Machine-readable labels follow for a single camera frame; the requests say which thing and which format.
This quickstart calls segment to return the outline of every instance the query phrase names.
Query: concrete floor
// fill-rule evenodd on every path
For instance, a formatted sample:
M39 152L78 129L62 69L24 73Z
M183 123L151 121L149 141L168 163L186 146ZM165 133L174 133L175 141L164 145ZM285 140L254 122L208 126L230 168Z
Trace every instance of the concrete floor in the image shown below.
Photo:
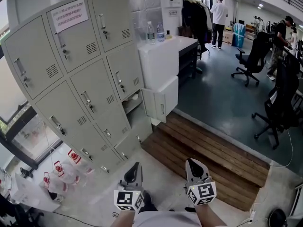
M264 102L275 85L266 76L267 69L255 74L260 80L258 87L254 80L250 80L248 87L245 87L244 75L231 78L236 67L244 68L235 57L238 50L226 44L223 44L221 51L210 48L209 44L206 47L210 56L204 53L202 60L197 62L203 74L197 75L195 80L188 80L179 89L177 108L281 165L287 165L292 149L286 131L279 135L280 146L276 150L271 147L268 132L258 140L254 139L254 134L266 124L258 117L253 120L251 114L258 112L266 116ZM252 41L245 40L243 49L246 54L249 54L251 47ZM303 176L302 130L301 126L289 129L294 155L288 168L300 176Z
M128 160L124 167L110 177L102 172L95 172L83 184L70 189L62 206L56 212L77 218L91 225L109 227L115 218L113 212L119 212L114 206L114 189L117 180L136 162L139 161L143 167L143 186L152 194L152 199L159 211L184 211L191 206L191 202L184 192L185 180L167 169L148 153L139 150ZM273 208L281 208L286 214L289 213L294 201L294 187L301 183L302 178L296 176L286 168L271 168L266 185L259 191L255 205L256 215L254 227L267 226L267 217ZM243 212L226 203L215 199L211 208L228 225L235 227L249 218L249 212ZM44 227L82 227L84 224L73 219L45 212L41 218Z

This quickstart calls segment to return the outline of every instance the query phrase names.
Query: white cabinet door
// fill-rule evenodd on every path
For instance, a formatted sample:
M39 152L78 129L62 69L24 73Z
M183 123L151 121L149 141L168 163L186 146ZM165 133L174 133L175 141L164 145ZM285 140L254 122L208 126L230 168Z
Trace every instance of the white cabinet door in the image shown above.
M89 124L89 119L66 81L40 99L36 105L64 137L73 137Z
M123 113L117 104L112 105L111 109L97 120L98 127L112 146L118 144L129 131Z
M112 173L121 163L119 157L105 143L93 125L85 128L80 134L71 139L71 144L78 149L83 156Z
M142 89L142 96L146 115L153 119L166 122L165 94L144 88Z
M71 81L94 120L116 103L103 60L79 71Z
M15 71L32 99L62 77L41 17L21 27L5 45Z
M84 0L88 20L57 33L51 11L47 13L53 38L67 72L100 55L97 39L89 16L87 0Z
M104 51L132 40L128 0L93 0Z
M129 157L138 149L140 149L139 140L131 133L125 138L124 141L115 147L115 150L125 160L128 160Z
M121 100L143 87L138 50L134 44L107 56L107 61Z

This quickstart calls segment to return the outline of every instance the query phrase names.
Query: open locker door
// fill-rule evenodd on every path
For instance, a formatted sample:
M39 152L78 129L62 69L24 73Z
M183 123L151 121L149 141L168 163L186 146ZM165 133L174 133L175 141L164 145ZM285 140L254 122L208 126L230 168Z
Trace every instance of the open locker door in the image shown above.
M165 94L141 89L146 116L166 122Z

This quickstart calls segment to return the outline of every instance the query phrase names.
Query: black pants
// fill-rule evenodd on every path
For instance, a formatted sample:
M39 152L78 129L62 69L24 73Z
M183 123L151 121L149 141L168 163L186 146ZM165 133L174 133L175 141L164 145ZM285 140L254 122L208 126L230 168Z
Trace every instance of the black pants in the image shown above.
M218 36L218 47L222 46L223 31L224 31L224 25L213 24L213 43L212 43L213 45L216 45L217 32L218 32L219 33L219 36Z

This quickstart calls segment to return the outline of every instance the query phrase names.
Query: gray floor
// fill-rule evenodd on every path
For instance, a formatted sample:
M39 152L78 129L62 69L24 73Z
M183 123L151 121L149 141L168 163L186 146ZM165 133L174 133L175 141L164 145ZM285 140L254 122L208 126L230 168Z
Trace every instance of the gray floor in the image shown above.
M251 47L252 42L245 40L243 49L247 54ZM244 68L235 57L238 50L226 44L223 44L221 51L209 45L207 48L210 56L204 53L202 60L197 62L203 74L197 75L195 80L188 80L179 89L177 108L281 165L287 165L292 148L286 131L279 135L280 146L276 150L272 149L267 132L258 140L254 139L254 134L266 124L260 118L253 120L251 114L258 112L266 116L264 102L274 87L274 82L266 76L266 68L255 74L260 80L258 87L254 80L250 80L248 87L245 87L245 76L235 75L235 78L231 78L236 67ZM289 129L294 154L288 168L300 176L303 176L302 130L301 126Z

